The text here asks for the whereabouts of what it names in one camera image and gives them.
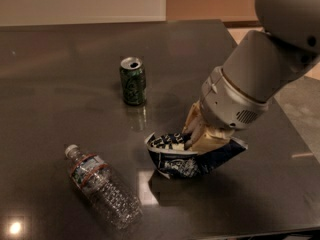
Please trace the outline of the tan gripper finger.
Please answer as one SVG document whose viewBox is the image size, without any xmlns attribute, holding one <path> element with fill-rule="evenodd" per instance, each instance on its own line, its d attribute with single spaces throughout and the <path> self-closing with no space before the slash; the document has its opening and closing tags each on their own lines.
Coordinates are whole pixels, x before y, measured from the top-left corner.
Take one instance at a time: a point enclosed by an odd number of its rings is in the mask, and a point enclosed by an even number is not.
<svg viewBox="0 0 320 240">
<path fill-rule="evenodd" d="M 202 134 L 206 124 L 200 110 L 200 102 L 192 104 L 182 132 L 185 134 Z"/>
<path fill-rule="evenodd" d="M 187 150 L 207 153 L 228 144 L 234 130 L 219 129 L 204 123 L 191 124 L 187 128 L 190 139 L 187 141 Z"/>
</svg>

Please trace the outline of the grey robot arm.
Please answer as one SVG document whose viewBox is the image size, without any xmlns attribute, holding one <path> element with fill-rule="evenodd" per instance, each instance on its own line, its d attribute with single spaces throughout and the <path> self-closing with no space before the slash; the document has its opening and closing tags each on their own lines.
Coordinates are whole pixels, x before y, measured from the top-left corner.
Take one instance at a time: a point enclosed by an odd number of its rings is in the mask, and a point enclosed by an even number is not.
<svg viewBox="0 0 320 240">
<path fill-rule="evenodd" d="M 255 11 L 263 29 L 248 32 L 213 69 L 189 111 L 187 150 L 203 154 L 227 143 L 319 61 L 320 0 L 255 0 Z"/>
</svg>

